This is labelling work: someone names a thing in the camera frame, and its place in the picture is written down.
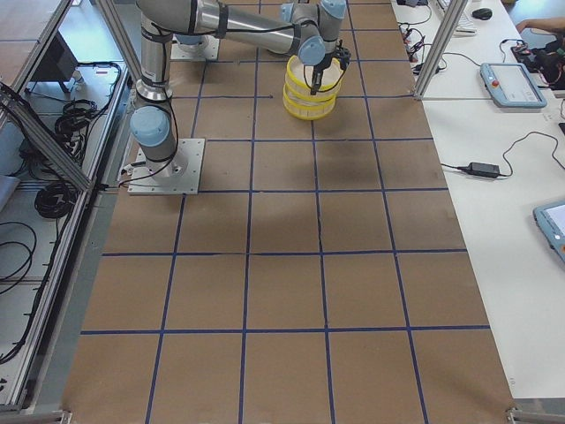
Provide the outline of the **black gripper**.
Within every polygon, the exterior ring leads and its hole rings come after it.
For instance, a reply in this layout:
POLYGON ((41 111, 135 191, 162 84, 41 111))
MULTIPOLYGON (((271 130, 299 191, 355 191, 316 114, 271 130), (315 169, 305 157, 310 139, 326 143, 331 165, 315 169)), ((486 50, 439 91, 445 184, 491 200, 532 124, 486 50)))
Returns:
MULTIPOLYGON (((338 81, 341 81, 349 67, 351 53, 347 48, 343 46, 336 46, 332 58, 336 59, 339 62, 341 75, 338 81)), ((319 93, 322 80, 323 80, 323 70, 318 65, 315 65, 313 67, 312 78, 311 78, 311 82, 312 82, 310 88, 311 95, 316 95, 319 93)))

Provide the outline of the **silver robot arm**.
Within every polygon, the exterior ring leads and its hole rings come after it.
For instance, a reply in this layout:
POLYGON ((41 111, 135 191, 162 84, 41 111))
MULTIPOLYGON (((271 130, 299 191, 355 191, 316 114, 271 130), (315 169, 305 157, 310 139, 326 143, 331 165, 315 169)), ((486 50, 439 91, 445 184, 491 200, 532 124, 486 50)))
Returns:
POLYGON ((338 35, 344 1, 290 2, 281 5, 279 19, 234 8, 221 1, 138 1, 141 12, 141 76, 136 92, 142 100, 160 104, 172 96, 171 53, 183 51, 187 61, 217 59, 223 39, 296 56, 312 68, 306 85, 312 95, 323 90, 322 77, 333 60, 345 70, 350 53, 338 35))

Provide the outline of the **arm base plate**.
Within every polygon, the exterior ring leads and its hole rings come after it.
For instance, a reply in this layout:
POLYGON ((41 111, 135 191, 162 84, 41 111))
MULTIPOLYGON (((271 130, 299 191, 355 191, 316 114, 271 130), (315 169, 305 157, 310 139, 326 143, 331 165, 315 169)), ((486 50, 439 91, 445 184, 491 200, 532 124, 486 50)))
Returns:
POLYGON ((145 162, 132 171, 132 182, 127 183, 130 195, 197 194, 205 150, 204 139, 181 139, 178 151, 167 168, 150 177, 160 167, 147 162, 142 148, 138 148, 136 161, 145 162))
POLYGON ((211 35, 173 37, 170 58, 172 61, 205 62, 218 57, 220 41, 211 35))

